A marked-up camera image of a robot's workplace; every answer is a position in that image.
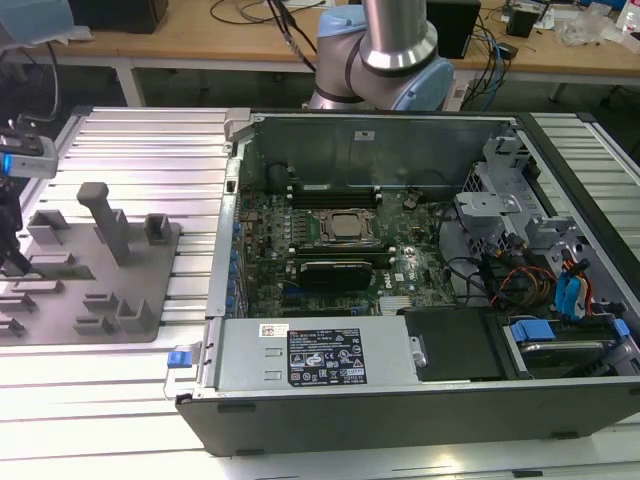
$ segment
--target blue tab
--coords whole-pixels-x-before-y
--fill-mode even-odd
[[[580,320],[580,317],[576,315],[576,303],[578,302],[581,290],[582,282],[580,279],[578,277],[571,278],[564,294],[564,302],[562,303],[560,313],[568,315],[572,322]]]
[[[191,352],[169,352],[167,367],[169,368],[191,368],[193,354]]]
[[[511,333],[516,342],[554,340],[556,338],[549,321],[540,318],[518,320],[511,325]]]
[[[620,335],[620,338],[624,339],[631,335],[631,330],[629,330],[629,327],[627,327],[627,324],[621,318],[616,318],[613,321],[613,326],[616,332],[618,332],[618,335]]]
[[[11,155],[8,153],[4,154],[4,158],[2,159],[2,173],[4,175],[9,175],[9,171],[11,170]]]
[[[558,276],[558,285],[556,286],[556,299],[555,299],[556,309],[558,309],[560,313],[562,313],[562,305],[564,304],[564,294],[568,284],[569,284],[569,276],[567,275],[567,272],[562,272]]]

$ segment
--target power supply label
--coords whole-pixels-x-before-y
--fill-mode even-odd
[[[293,387],[367,383],[359,328],[289,330],[287,354]]]

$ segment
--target red wire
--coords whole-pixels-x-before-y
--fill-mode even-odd
[[[553,274],[551,272],[549,272],[548,270],[545,270],[544,268],[539,268],[539,267],[517,267],[517,268],[514,268],[513,270],[511,270],[509,272],[507,277],[503,280],[502,284],[500,285],[500,288],[498,289],[498,291],[501,292],[502,289],[507,286],[507,284],[511,281],[511,278],[517,272],[520,272],[520,271],[529,272],[529,270],[535,270],[535,271],[543,272],[543,273],[547,274],[549,276],[549,278],[551,278],[551,280],[553,280],[554,282],[557,282],[557,280],[553,276]],[[495,295],[491,299],[491,301],[489,302],[489,305],[493,306],[493,304],[496,302],[497,299],[498,299],[498,295]]]

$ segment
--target cpu socket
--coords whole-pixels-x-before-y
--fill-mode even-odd
[[[366,210],[327,210],[320,212],[319,219],[323,243],[374,240],[371,214]]]

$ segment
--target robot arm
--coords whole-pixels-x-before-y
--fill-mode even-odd
[[[15,178],[53,178],[58,153],[51,139],[32,125],[0,129],[0,268],[7,276],[26,275],[31,264],[20,253],[20,196]]]
[[[453,82],[425,0],[364,0],[324,12],[312,109],[435,110]]]

